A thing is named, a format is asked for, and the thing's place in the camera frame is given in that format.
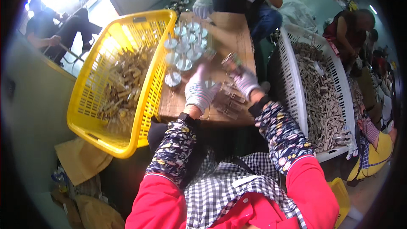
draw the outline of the man sitting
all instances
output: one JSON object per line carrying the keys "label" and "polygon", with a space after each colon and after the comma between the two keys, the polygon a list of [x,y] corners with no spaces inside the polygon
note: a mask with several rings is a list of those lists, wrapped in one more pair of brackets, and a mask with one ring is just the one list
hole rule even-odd
{"label": "man sitting", "polygon": [[[79,31],[84,43],[82,52],[89,51],[92,34],[99,34],[102,31],[101,27],[89,22],[88,10],[84,8],[73,16],[68,16],[66,13],[61,16],[51,8],[45,7],[41,0],[31,0],[29,6],[34,16],[27,23],[26,37],[41,51],[45,51],[50,46],[46,55],[57,64],[61,64],[61,59],[66,53],[59,43],[70,49]],[[63,23],[61,28],[55,25],[54,19]]]}

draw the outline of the red shirt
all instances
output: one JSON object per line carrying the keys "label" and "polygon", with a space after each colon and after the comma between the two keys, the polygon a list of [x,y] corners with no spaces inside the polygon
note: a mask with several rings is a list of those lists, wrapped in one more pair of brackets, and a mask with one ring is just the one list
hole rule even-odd
{"label": "red shirt", "polygon": [[[339,205],[316,158],[308,156],[296,160],[287,174],[286,186],[287,196],[296,203],[309,229],[334,227]],[[274,201],[253,192],[245,193],[212,228],[240,229],[247,223],[261,229],[299,228],[297,218],[286,219]],[[185,227],[184,193],[164,175],[146,175],[125,229]]]}

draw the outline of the person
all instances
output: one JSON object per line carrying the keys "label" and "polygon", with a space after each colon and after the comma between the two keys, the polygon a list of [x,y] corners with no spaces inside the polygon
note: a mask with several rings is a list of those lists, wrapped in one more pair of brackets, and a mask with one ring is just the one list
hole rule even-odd
{"label": "person", "polygon": [[[365,107],[361,106],[362,115],[364,111]],[[341,178],[348,186],[356,186],[364,178],[377,173],[390,159],[397,138],[397,129],[392,124],[387,134],[379,131],[366,115],[357,124],[361,132],[359,156],[343,160],[340,167]]]}
{"label": "person", "polygon": [[[220,88],[220,83],[206,87],[206,66],[199,65],[185,87],[185,109],[164,127],[153,149],[126,229],[334,227],[339,205],[313,146],[287,109],[262,92],[254,74],[246,68],[242,72],[233,78],[253,104],[249,112],[268,153],[217,163],[209,152],[196,176],[181,187],[197,144],[198,119]],[[277,183],[279,173],[287,177],[287,192]]]}
{"label": "person", "polygon": [[[244,13],[250,29],[250,35],[254,44],[266,38],[281,26],[282,15],[275,9],[270,8],[266,0],[196,0],[192,10],[202,19],[206,19],[213,11]],[[267,0],[271,5],[280,8],[282,0]]]}
{"label": "person", "polygon": [[375,22],[373,13],[367,9],[344,10],[325,28],[322,36],[336,46],[346,72],[352,69],[366,40],[366,31],[372,30]]}
{"label": "person", "polygon": [[376,49],[376,42],[379,39],[379,33],[376,29],[372,29],[370,32],[366,31],[366,40],[359,52],[360,58],[363,60],[364,65],[372,65],[373,51]]}
{"label": "person", "polygon": [[[79,31],[82,35],[82,52],[89,51],[92,34],[99,34],[102,31],[101,27],[89,22],[88,10],[84,8],[69,16],[45,7],[41,0],[30,0],[29,7],[34,16],[27,23],[26,37],[34,47],[40,48],[43,52],[50,47],[45,54],[57,64],[61,63],[66,53],[59,43],[70,49]],[[54,23],[54,19],[63,23],[61,28]]]}

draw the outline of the yellow bin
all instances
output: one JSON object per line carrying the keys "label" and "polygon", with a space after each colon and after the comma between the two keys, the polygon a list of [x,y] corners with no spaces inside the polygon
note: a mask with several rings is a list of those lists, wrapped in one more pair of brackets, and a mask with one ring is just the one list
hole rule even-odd
{"label": "yellow bin", "polygon": [[[99,149],[114,157],[125,159],[137,147],[148,145],[150,119],[158,116],[161,90],[166,70],[164,41],[173,34],[177,15],[174,11],[158,10],[123,16],[111,22],[93,45],[79,73],[66,115],[69,128]],[[121,48],[152,46],[153,56],[137,104],[131,137],[109,133],[107,120],[97,117],[108,83],[108,69],[117,61]]]}
{"label": "yellow bin", "polygon": [[341,178],[335,178],[333,181],[328,182],[328,185],[331,187],[331,190],[339,204],[338,220],[335,223],[335,229],[337,229],[345,219],[346,215],[349,213],[350,199],[348,191],[346,191],[345,184],[343,184]]}

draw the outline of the striped glove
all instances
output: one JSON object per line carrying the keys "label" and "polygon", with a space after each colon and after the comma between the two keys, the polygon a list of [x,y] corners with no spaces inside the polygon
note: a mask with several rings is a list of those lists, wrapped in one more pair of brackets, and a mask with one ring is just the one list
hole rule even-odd
{"label": "striped glove", "polygon": [[221,83],[217,82],[210,88],[206,87],[204,76],[206,74],[206,65],[200,64],[197,72],[192,75],[191,79],[185,86],[186,104],[193,104],[204,114],[206,108],[212,103],[216,93],[221,88]]}
{"label": "striped glove", "polygon": [[236,75],[231,73],[230,76],[236,83],[237,89],[245,96],[246,100],[250,101],[250,93],[253,89],[260,89],[256,76],[246,67],[240,67],[242,74]]}
{"label": "striped glove", "polygon": [[212,0],[196,0],[192,10],[199,18],[206,19],[213,13],[213,2]]}

